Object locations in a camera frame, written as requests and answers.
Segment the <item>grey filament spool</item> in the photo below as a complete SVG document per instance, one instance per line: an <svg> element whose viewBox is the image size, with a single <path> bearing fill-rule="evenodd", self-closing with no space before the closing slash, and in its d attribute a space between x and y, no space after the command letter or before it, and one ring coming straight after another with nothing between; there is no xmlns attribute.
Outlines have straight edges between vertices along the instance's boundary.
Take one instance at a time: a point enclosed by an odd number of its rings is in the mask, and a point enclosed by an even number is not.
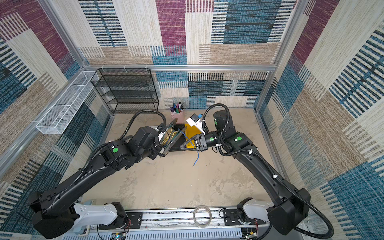
<svg viewBox="0 0 384 240"><path fill-rule="evenodd" d="M173 119L167 130L160 140L161 147L163 147L163 154L169 152L181 151L181 145L186 141L185 131L187 127L183 123L178 123L178 119Z"/></svg>

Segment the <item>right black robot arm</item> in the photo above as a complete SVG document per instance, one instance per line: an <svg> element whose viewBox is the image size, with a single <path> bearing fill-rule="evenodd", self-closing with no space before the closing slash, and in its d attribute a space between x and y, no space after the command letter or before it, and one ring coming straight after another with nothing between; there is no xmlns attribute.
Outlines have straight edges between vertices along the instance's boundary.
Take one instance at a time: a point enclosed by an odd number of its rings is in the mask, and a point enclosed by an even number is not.
<svg viewBox="0 0 384 240"><path fill-rule="evenodd" d="M223 107L214 113L215 131L210 131L206 116L215 107ZM282 235L292 230L316 239L329 239L334 235L334 227L330 220L313 204L310 193L302 188L297 189L287 181L260 154L250 138L236 131L229 108L224 104L210 106L202 116L193 114L187 119L190 126L199 129L196 134L184 142L180 148L187 149L187 144L194 146L194 151L203 152L208 148L215 149L224 157L233 157L243 164L259 181L269 195L272 206L265 210L267 222ZM326 224L326 233L316 234L299 228L299 224L313 211Z"/></svg>

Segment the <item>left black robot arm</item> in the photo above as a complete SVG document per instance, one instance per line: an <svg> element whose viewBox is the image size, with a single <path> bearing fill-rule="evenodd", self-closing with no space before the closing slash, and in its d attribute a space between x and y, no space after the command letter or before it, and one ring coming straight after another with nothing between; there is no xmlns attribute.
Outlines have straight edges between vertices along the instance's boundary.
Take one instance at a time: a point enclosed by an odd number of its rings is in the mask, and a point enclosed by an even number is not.
<svg viewBox="0 0 384 240"><path fill-rule="evenodd" d="M29 196L29 206L34 211L33 227L47 239L59 237L73 227L106 225L122 228L127 221L125 209L119 202L101 206L85 206L76 201L84 193L121 169L129 169L146 157L160 156L160 133L167 129L166 117L159 111L163 122L154 129L141 127L134 136L123 133L117 140L98 146L87 159L84 167L56 187Z"/></svg>

